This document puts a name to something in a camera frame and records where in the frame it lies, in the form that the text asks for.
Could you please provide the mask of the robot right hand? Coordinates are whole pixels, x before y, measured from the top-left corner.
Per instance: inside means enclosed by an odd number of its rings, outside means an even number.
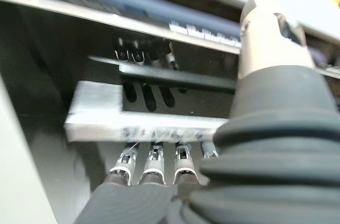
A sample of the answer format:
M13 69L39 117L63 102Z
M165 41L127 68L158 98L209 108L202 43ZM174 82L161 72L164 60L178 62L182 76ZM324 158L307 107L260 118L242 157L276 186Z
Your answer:
M339 223L339 112L302 27L273 0L248 0L230 117L201 186L182 170L124 186L110 175L76 223Z

